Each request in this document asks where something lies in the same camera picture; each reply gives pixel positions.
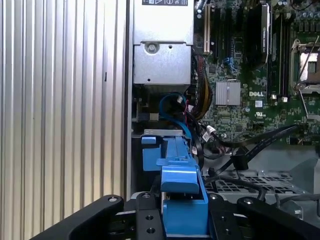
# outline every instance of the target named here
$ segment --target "pcie slot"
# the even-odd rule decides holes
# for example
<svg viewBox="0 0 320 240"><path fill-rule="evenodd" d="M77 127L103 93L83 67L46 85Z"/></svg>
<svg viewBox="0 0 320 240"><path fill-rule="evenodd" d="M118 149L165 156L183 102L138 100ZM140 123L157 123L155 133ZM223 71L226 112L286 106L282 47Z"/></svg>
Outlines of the pcie slot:
<svg viewBox="0 0 320 240"><path fill-rule="evenodd" d="M224 18L224 57L231 57L232 9L225 10Z"/></svg>
<svg viewBox="0 0 320 240"><path fill-rule="evenodd" d="M211 29L210 29L210 50L212 51L213 59L216 61L219 59L219 37L220 37L220 24L221 24L221 9L215 8L211 18Z"/></svg>

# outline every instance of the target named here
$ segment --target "expansion slot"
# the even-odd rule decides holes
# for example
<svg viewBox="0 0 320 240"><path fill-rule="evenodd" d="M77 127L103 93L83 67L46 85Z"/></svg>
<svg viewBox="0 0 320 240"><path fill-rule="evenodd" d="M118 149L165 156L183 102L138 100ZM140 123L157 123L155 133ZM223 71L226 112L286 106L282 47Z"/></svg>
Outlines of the expansion slot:
<svg viewBox="0 0 320 240"><path fill-rule="evenodd" d="M221 30L221 10L220 8L215 8L214 12L210 15L211 18L211 28L210 28L210 50L212 51L212 56L214 61L219 59L219 45L220 45L220 30Z"/></svg>
<svg viewBox="0 0 320 240"><path fill-rule="evenodd" d="M205 54L210 54L210 30L211 30L211 4L204 7L204 50Z"/></svg>
<svg viewBox="0 0 320 240"><path fill-rule="evenodd" d="M224 57L231 57L231 31L232 31L232 9L225 10L224 18Z"/></svg>

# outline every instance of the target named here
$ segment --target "sticker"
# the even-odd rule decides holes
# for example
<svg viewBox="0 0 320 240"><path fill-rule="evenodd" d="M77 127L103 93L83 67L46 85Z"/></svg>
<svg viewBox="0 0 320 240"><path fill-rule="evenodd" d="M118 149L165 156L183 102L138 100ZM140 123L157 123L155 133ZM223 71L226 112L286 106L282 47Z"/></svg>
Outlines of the sticker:
<svg viewBox="0 0 320 240"><path fill-rule="evenodd" d="M208 142L208 140L210 139L210 135L209 135L207 132L205 132L205 133L203 134L203 136L202 136L202 139L203 139L205 142Z"/></svg>
<svg viewBox="0 0 320 240"><path fill-rule="evenodd" d="M188 6L188 0L142 0L142 5Z"/></svg>
<svg viewBox="0 0 320 240"><path fill-rule="evenodd" d="M188 105L188 111L189 111L189 112L191 112L193 108L194 108L193 105Z"/></svg>
<svg viewBox="0 0 320 240"><path fill-rule="evenodd" d="M198 154L198 151L197 151L197 148L195 146L192 146L192 153L194 155L197 155Z"/></svg>
<svg viewBox="0 0 320 240"><path fill-rule="evenodd" d="M263 102L262 101L255 101L254 105L256 108L262 108L263 107Z"/></svg>

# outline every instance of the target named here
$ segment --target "wire bundle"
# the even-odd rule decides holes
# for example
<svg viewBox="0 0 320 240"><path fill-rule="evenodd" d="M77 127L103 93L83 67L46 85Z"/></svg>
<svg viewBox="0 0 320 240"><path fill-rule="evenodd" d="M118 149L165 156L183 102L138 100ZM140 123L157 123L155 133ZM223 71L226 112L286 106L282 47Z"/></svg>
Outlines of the wire bundle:
<svg viewBox="0 0 320 240"><path fill-rule="evenodd" d="M200 55L195 55L194 65L195 71L198 76L196 91L197 102L194 108L191 110L191 113L196 120L200 120L209 110L212 102L212 90L208 81L205 58Z"/></svg>

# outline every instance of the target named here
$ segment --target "screw hole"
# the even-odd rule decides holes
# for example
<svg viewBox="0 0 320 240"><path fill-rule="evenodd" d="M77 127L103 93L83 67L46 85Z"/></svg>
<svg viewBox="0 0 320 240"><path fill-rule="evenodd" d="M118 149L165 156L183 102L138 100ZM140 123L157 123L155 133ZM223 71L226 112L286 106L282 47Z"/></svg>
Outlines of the screw hole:
<svg viewBox="0 0 320 240"><path fill-rule="evenodd" d="M155 233L155 229L154 228L152 228L152 227L150 227L150 228L148 228L147 230L146 230L146 232L148 233L148 234L154 234Z"/></svg>
<svg viewBox="0 0 320 240"><path fill-rule="evenodd" d="M152 219L154 219L154 216L148 215L148 216L145 217L145 219L152 220Z"/></svg>

